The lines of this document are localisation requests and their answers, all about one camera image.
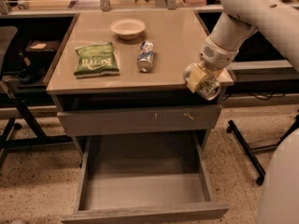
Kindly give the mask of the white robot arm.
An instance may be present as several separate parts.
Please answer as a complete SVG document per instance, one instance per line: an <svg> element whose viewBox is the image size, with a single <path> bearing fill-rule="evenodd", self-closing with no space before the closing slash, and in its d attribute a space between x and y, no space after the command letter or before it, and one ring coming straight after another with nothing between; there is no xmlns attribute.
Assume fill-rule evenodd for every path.
<svg viewBox="0 0 299 224"><path fill-rule="evenodd" d="M299 71L299 13L281 0L221 0L223 12L206 39L200 62L184 74L203 98L218 96L217 80L242 43L260 32ZM299 224L299 129L282 138L266 170L256 224Z"/></svg>

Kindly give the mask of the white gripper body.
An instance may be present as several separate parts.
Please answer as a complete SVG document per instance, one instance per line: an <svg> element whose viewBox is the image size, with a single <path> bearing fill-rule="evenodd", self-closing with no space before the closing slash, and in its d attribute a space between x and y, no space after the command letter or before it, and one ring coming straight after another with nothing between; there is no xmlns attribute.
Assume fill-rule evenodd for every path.
<svg viewBox="0 0 299 224"><path fill-rule="evenodd" d="M200 60L205 62L205 66L211 71L221 70L227 67L234 59L239 49L228 50L221 48L209 36L200 52Z"/></svg>

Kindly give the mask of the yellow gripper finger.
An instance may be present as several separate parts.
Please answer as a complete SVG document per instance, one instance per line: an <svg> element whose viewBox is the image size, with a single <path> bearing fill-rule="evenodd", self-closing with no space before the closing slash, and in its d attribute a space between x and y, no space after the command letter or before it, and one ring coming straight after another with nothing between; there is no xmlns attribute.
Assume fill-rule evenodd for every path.
<svg viewBox="0 0 299 224"><path fill-rule="evenodd" d="M183 73L187 87L192 93L197 92L201 84L206 81L207 73L200 63L190 64Z"/></svg>
<svg viewBox="0 0 299 224"><path fill-rule="evenodd" d="M219 69L219 70L216 70L216 71L211 71L210 75L212 75L215 78L218 78L221 75L222 72L223 72L223 70Z"/></svg>

